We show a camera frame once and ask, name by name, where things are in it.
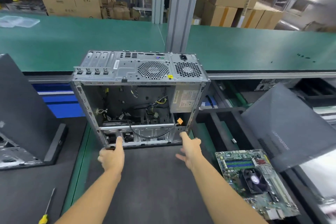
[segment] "black cooling fan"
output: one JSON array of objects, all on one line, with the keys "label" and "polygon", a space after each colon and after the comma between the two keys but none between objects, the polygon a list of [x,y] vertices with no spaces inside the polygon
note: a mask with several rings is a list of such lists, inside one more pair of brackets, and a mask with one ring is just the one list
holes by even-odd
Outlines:
[{"label": "black cooling fan", "polygon": [[243,169],[241,172],[248,190],[252,194],[263,194],[268,192],[268,184],[261,172],[257,169]]}]

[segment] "orange tape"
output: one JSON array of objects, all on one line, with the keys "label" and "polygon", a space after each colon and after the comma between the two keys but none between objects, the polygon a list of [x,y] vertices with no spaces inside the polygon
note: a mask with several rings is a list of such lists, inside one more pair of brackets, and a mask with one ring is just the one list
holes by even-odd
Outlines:
[{"label": "orange tape", "polygon": [[251,15],[250,15],[249,19],[247,20],[246,25],[245,25],[244,28],[248,28],[248,27],[250,26],[251,21],[252,21],[254,15],[255,15],[255,10],[253,10],[253,11],[251,12]]},{"label": "orange tape", "polygon": [[226,19],[226,16],[227,16],[228,12],[229,12],[229,8],[225,7],[222,18],[221,18],[220,23],[219,23],[220,27],[222,27],[224,25],[224,21]]}]

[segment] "green circuit board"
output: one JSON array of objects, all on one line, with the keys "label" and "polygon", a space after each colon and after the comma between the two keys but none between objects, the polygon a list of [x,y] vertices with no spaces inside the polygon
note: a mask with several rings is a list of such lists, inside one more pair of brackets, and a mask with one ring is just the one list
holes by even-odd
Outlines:
[{"label": "green circuit board", "polygon": [[266,220],[300,212],[263,150],[216,152],[226,182]]}]

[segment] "person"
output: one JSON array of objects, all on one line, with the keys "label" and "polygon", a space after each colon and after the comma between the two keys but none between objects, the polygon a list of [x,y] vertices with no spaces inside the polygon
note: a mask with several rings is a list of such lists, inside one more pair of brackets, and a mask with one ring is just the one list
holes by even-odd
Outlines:
[{"label": "person", "polygon": [[[186,132],[180,133],[180,136],[183,141],[181,152],[185,155],[176,154],[176,157],[184,161],[194,175],[213,222],[215,224],[267,224],[204,158],[200,148],[201,140],[190,139]],[[101,150],[98,160],[104,168],[104,173],[55,224],[101,224],[103,222],[124,167],[122,138],[117,138],[115,150]]]}]

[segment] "green tabletop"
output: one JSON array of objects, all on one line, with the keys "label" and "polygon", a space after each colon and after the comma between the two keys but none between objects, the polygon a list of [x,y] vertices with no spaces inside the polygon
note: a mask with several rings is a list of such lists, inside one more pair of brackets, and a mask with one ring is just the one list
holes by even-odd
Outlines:
[{"label": "green tabletop", "polygon": [[[72,71],[88,50],[164,51],[167,25],[75,17],[0,28],[0,53],[22,71]],[[187,53],[207,71],[336,70],[336,34],[191,26]]]},{"label": "green tabletop", "polygon": [[165,50],[151,22],[13,15],[40,20],[31,28],[0,27],[0,53],[9,53],[24,72],[72,71],[88,50]]}]

